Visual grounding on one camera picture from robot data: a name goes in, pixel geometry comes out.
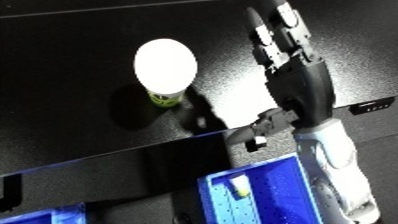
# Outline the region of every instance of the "black surface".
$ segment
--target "black surface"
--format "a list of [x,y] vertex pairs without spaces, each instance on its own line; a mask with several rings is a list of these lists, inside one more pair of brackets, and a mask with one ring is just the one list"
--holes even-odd
[[[224,123],[215,129],[255,120],[274,103],[264,88],[262,68],[251,56],[242,2],[246,1],[1,19],[0,172],[198,134],[180,121],[192,118],[190,112],[200,107],[161,111],[145,101],[134,78],[135,51],[154,38],[177,39],[197,56],[199,73],[193,87],[208,104],[206,110],[211,108],[205,113]],[[5,3],[2,15],[35,13],[43,6],[14,2],[15,7],[7,8]],[[59,10],[79,8],[75,3],[60,3]],[[81,4],[80,9],[88,5]],[[398,31],[391,28],[398,21],[396,1],[292,4],[312,32],[315,49],[328,62],[336,106],[396,94]],[[41,9],[58,10],[51,7]]]
[[[191,189],[188,190],[191,195],[192,192],[197,195],[192,189],[197,178],[230,168],[221,134],[47,167],[22,175],[21,205],[10,213],[1,213],[0,217],[78,202],[86,202],[89,210],[106,210],[132,202],[137,204],[140,203],[137,200],[143,198],[155,197],[147,199],[153,201],[162,194],[170,195],[170,192],[173,192],[174,204],[164,209],[179,214],[188,212],[186,209],[189,208],[181,202],[191,198],[186,196],[185,199],[184,192]],[[105,211],[99,212],[97,219],[105,219],[105,214],[101,216],[101,213]]]
[[[240,5],[242,1],[4,18],[131,4],[2,1],[0,173],[166,142],[255,120],[258,113],[274,103],[264,88],[263,71],[251,56],[251,44],[241,21],[242,9],[234,9],[235,3]],[[398,21],[397,1],[292,0],[291,3],[300,10],[313,34],[315,49],[328,63],[337,107],[397,94],[398,30],[394,29]],[[132,70],[136,49],[159,37],[185,43],[199,62],[198,78],[187,102],[167,111],[142,100],[146,95]],[[370,179],[385,223],[394,223],[394,207],[397,207],[396,137],[369,140],[398,132],[396,112],[395,104],[387,110],[356,117],[347,108],[335,110],[335,116],[343,118],[347,132],[356,142],[362,142],[358,145],[359,163]],[[289,131],[270,138],[268,145],[253,153],[234,149],[230,152],[233,165],[294,151]],[[182,155],[191,152],[192,155],[183,166],[174,166],[177,172],[173,175],[161,167],[173,163],[170,155],[182,158],[161,148],[153,151],[156,153],[149,165],[158,170],[152,173],[164,174],[166,185],[146,186],[140,173],[147,175],[141,168],[148,164],[143,166],[140,156],[123,154],[109,160],[104,157],[100,162],[79,163],[65,170],[59,168],[61,171],[57,172],[48,170],[25,176],[21,206],[3,216],[87,201],[94,203],[91,204],[94,210],[98,209],[97,214],[92,214],[97,220],[170,223],[175,213],[187,212],[201,223],[203,214],[195,188],[190,184],[195,176],[204,174],[201,172],[214,172],[228,165],[224,163],[222,150],[220,157],[201,151],[214,147],[199,144],[177,149]],[[136,150],[133,154],[143,152]],[[190,170],[189,167],[200,171],[186,176],[187,182],[181,180],[189,186],[167,184],[178,179],[176,174]],[[187,189],[175,191],[174,187]],[[169,193],[136,201],[167,191],[177,192],[174,193],[177,196]]]

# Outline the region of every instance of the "blue tray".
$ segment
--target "blue tray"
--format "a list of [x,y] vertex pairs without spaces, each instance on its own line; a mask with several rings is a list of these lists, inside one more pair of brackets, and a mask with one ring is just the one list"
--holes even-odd
[[86,224],[85,206],[81,203],[33,212],[1,219],[0,224]]
[[[231,184],[236,174],[248,178],[245,197]],[[322,223],[296,154],[211,174],[198,185],[208,224]]]

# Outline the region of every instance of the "black table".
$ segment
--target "black table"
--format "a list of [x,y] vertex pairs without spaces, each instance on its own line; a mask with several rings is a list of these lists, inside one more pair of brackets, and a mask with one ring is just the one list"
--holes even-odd
[[[96,162],[96,165],[87,165],[86,171],[82,171],[81,167],[71,168],[69,175],[65,176],[73,180],[61,182],[61,186],[65,183],[64,188],[54,187],[54,182],[45,183],[47,188],[24,185],[29,189],[25,189],[29,192],[26,193],[26,201],[32,204],[22,206],[17,213],[78,201],[136,199],[143,195],[156,195],[192,186],[194,177],[206,172],[294,150],[291,139],[287,138],[288,132],[271,138],[267,151],[255,154],[240,151],[232,155],[232,159],[225,153],[225,148],[208,146],[204,152],[221,147],[217,151],[218,156],[211,162],[192,169],[195,172],[188,175],[186,181],[176,186],[166,181],[163,187],[154,191],[146,189],[152,185],[131,187],[136,186],[128,181],[136,177],[134,173],[124,178],[116,175],[120,170],[131,170],[131,166],[134,170],[131,160],[143,164],[138,155],[148,149],[144,146],[245,125],[252,122],[258,113],[274,106],[263,84],[266,81],[263,70],[251,56],[251,44],[242,25],[241,12],[251,2],[174,3],[112,1],[91,5],[89,1],[56,4],[39,0],[34,4],[32,1],[2,2],[0,173],[133,149],[129,152],[131,157],[115,155],[117,159],[109,161],[107,166]],[[398,65],[394,59],[398,55],[395,44],[398,31],[393,27],[398,21],[394,10],[398,2],[295,0],[291,3],[299,9],[312,32],[315,49],[328,62],[337,95],[336,107],[397,95],[395,86],[398,78],[395,74]],[[132,68],[132,59],[138,47],[161,37],[174,38],[186,44],[199,63],[199,73],[187,92],[186,102],[171,110],[156,108],[147,100]],[[358,117],[350,116],[346,108],[335,113],[337,117],[344,118],[356,142],[397,133],[394,109]],[[217,141],[211,139],[212,135],[208,138],[210,145],[222,142],[220,136],[214,137]],[[192,146],[191,151],[187,152],[199,150],[200,147],[196,147]],[[171,147],[175,150],[172,154],[175,157],[172,158],[180,161],[178,155],[184,152],[183,148]],[[372,153],[368,154],[368,158],[376,156],[376,152],[369,151]],[[164,151],[158,148],[152,152],[151,158],[156,159],[150,160],[150,164],[156,167],[158,161],[159,167],[167,167],[167,164],[160,162],[166,157]],[[393,151],[380,150],[377,155],[394,158],[389,156],[390,153]],[[188,161],[191,162],[187,164],[193,166],[203,158],[190,157]],[[381,172],[374,171],[370,178],[381,178]],[[48,175],[33,176],[25,183],[64,177],[57,172]],[[380,183],[377,191],[381,192],[381,183],[392,177],[392,173],[383,176],[382,181],[377,182]],[[119,187],[126,182],[129,184],[112,188],[118,181]],[[109,189],[109,194],[98,188]],[[389,189],[388,193],[393,195],[393,189]],[[378,194],[386,200],[383,203],[389,201],[383,193]],[[55,201],[51,201],[48,195],[56,196],[53,197]]]

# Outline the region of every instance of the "small white object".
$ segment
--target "small white object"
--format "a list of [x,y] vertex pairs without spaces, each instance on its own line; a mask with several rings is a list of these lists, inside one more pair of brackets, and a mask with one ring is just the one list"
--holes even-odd
[[134,68],[147,90],[163,96],[183,94],[198,70],[191,50],[172,39],[156,39],[142,45],[135,55]]
[[229,177],[236,194],[240,197],[246,197],[250,194],[249,178],[244,173],[237,173]]

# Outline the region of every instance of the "robotic hand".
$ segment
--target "robotic hand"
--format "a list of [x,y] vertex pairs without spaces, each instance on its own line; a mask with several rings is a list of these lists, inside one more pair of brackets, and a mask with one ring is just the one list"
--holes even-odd
[[280,108],[237,130],[231,144],[269,136],[290,125],[325,223],[374,223],[380,216],[355,146],[342,122],[332,118],[335,95],[325,61],[312,49],[299,13],[285,0],[263,0],[267,25],[248,8],[253,55],[266,69],[266,84]]

